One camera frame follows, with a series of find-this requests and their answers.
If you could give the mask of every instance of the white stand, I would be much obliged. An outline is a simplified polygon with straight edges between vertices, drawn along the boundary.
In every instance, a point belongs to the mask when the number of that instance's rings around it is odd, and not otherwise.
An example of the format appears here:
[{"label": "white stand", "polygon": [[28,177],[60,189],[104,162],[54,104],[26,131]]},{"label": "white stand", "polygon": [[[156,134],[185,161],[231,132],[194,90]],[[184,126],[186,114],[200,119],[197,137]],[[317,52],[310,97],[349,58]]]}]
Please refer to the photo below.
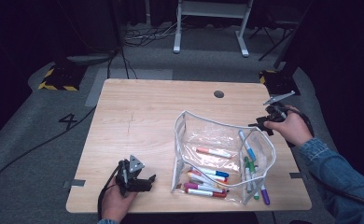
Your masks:
[{"label": "white stand", "polygon": [[226,4],[211,2],[191,2],[179,0],[177,9],[177,25],[174,42],[174,53],[179,53],[181,49],[181,22],[182,15],[190,16],[207,16],[207,17],[224,17],[243,19],[240,31],[236,31],[238,44],[244,57],[248,57],[248,49],[246,48],[243,34],[248,21],[249,13],[252,8],[252,1],[248,4]]}]

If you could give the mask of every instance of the wire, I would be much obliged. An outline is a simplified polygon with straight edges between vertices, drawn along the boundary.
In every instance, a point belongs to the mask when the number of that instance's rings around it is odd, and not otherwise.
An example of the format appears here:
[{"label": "wire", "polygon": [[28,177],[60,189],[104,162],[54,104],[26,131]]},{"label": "wire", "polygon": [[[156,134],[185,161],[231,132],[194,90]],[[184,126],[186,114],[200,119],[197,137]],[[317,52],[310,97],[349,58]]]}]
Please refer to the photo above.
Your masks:
[{"label": "wire", "polygon": [[106,72],[107,78],[110,78],[110,64],[112,64],[112,61],[116,57],[116,55],[117,55],[117,53],[114,53],[108,61],[107,72]]},{"label": "wire", "polygon": [[103,199],[105,196],[105,193],[108,189],[116,186],[116,185],[112,185],[112,186],[108,186],[110,181],[112,180],[112,178],[114,178],[115,173],[120,169],[120,164],[116,167],[116,169],[113,171],[112,175],[108,178],[108,180],[106,181],[103,189],[100,192],[100,195],[98,195],[98,202],[97,202],[97,216],[98,216],[98,220],[102,219],[102,211],[103,211]]},{"label": "wire", "polygon": [[2,174],[2,172],[4,172],[11,164],[13,164],[14,162],[18,161],[19,159],[21,159],[22,157],[28,155],[29,153],[33,152],[34,150],[44,146],[45,144],[49,143],[49,142],[52,142],[53,140],[59,138],[60,136],[64,135],[65,133],[68,133],[69,131],[71,131],[73,128],[75,128],[76,126],[78,126],[79,123],[81,123],[84,119],[86,119],[89,114],[92,113],[92,111],[94,111],[94,109],[96,108],[97,106],[95,106],[91,111],[89,111],[88,114],[86,114],[83,119],[81,119],[80,121],[78,121],[77,123],[75,123],[74,125],[71,126],[70,129],[67,129],[65,131],[63,131],[62,133],[59,133],[57,135],[55,135],[54,137],[50,138],[49,140],[37,145],[36,147],[33,147],[29,150],[27,150],[26,152],[22,153],[20,156],[18,156],[17,158],[15,158],[13,161],[10,161],[7,165],[5,165],[1,170],[0,170],[0,174]]},{"label": "wire", "polygon": [[130,69],[133,71],[133,74],[134,74],[134,76],[135,76],[135,79],[138,79],[138,77],[136,76],[135,71],[132,69],[132,67],[131,67],[131,65],[130,65],[130,61],[129,61],[129,60],[127,60],[125,57],[123,57],[123,59],[124,59],[125,61],[127,61],[127,64],[129,65]]},{"label": "wire", "polygon": [[103,51],[103,50],[98,50],[92,46],[90,46],[80,35],[80,33],[77,31],[77,28],[75,28],[75,25],[72,23],[71,19],[69,18],[68,14],[66,13],[65,9],[63,8],[63,5],[60,3],[60,0],[57,0],[58,5],[60,6],[64,16],[68,19],[69,24],[71,25],[72,29],[75,31],[75,33],[77,34],[77,37],[82,41],[82,43],[89,49],[94,50],[95,52],[99,52],[99,53],[109,53],[109,51]]},{"label": "wire", "polygon": [[127,79],[130,79],[129,69],[127,68],[126,58],[124,57],[124,50],[123,50],[123,48],[121,48],[121,56],[123,57],[124,68],[126,69]]},{"label": "wire", "polygon": [[273,223],[277,224],[277,219],[275,218],[275,213],[274,211],[272,211],[272,216],[273,216]]},{"label": "wire", "polygon": [[[161,39],[168,37],[169,35],[175,35],[175,33],[172,33],[172,31],[174,29],[176,29],[176,25],[177,25],[177,23],[174,23],[171,26],[164,27],[164,28],[140,29],[140,30],[147,30],[144,34],[141,34],[138,30],[130,30],[127,32],[126,37],[124,38],[125,45],[128,47],[144,47],[144,46],[150,44],[151,42],[153,42],[154,40],[161,40]],[[136,39],[139,39],[139,43],[133,43],[133,42],[128,41],[128,40],[136,40]]]}]

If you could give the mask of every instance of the hand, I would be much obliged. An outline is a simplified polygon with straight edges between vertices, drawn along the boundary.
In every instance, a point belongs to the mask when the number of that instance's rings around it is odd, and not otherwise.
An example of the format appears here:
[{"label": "hand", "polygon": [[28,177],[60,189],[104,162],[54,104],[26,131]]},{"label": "hand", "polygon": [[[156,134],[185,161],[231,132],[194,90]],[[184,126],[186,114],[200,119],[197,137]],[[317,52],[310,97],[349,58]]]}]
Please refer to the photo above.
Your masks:
[{"label": "hand", "polygon": [[301,147],[313,138],[301,116],[290,110],[288,110],[287,118],[283,122],[265,121],[264,126],[278,131],[288,142],[297,147]]},{"label": "hand", "polygon": [[130,205],[136,195],[138,195],[138,192],[130,192],[128,196],[124,198],[120,194],[120,189],[115,182],[115,178],[112,178],[108,187],[110,188],[105,192],[102,204],[102,219],[112,219],[120,223],[129,211]]}]

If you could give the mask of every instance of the jacket sleeve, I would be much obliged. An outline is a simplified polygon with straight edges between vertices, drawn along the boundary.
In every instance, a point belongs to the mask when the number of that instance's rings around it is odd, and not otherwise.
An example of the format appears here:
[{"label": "jacket sleeve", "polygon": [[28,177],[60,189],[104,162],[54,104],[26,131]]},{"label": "jacket sleeve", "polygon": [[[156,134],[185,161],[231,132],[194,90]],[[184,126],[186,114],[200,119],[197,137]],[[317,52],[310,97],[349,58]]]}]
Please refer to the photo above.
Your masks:
[{"label": "jacket sleeve", "polygon": [[97,222],[97,224],[119,224],[119,223],[111,219],[101,219]]},{"label": "jacket sleeve", "polygon": [[318,191],[325,207],[336,218],[336,223],[364,223],[363,203],[334,193],[323,185],[364,199],[364,176],[317,138],[301,146],[300,153],[310,173],[319,180]]}]

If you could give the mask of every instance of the plastic pouch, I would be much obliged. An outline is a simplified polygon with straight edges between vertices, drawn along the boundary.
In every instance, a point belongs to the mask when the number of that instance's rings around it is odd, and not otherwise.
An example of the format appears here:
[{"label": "plastic pouch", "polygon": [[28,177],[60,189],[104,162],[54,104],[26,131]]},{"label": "plastic pouch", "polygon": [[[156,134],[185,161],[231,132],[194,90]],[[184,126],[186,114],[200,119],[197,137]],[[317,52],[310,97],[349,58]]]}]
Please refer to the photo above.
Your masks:
[{"label": "plastic pouch", "polygon": [[172,192],[247,204],[275,162],[257,127],[232,126],[183,111],[175,121]]}]

